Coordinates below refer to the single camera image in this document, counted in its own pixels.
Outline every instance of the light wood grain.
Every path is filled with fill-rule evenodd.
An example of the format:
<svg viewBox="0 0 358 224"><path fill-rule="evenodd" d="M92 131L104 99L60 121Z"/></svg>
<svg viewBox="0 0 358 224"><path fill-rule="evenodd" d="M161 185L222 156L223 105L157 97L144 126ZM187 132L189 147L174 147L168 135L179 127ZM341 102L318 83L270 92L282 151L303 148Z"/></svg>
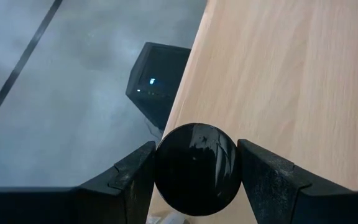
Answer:
<svg viewBox="0 0 358 224"><path fill-rule="evenodd" d="M358 1L209 0L165 133L190 122L358 190ZM194 221L256 223L242 187Z"/></svg>

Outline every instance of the black round object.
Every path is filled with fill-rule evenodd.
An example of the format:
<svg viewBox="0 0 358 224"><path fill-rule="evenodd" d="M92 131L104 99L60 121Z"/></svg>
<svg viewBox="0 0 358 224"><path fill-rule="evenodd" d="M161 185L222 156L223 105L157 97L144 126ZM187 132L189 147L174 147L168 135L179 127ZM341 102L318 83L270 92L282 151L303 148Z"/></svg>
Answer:
<svg viewBox="0 0 358 224"><path fill-rule="evenodd" d="M164 200L179 212L214 214L229 205L239 190L239 151L220 129L185 124L158 146L155 184Z"/></svg>

